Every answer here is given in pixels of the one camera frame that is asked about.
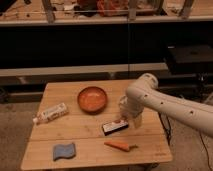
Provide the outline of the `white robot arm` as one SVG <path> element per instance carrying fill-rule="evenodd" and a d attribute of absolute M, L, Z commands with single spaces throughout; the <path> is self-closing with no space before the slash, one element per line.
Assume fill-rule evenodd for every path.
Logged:
<path fill-rule="evenodd" d="M 178 98 L 157 90 L 158 80 L 145 73 L 131 83 L 120 99 L 123 116 L 136 118 L 145 107 L 213 137 L 213 106 Z"/>

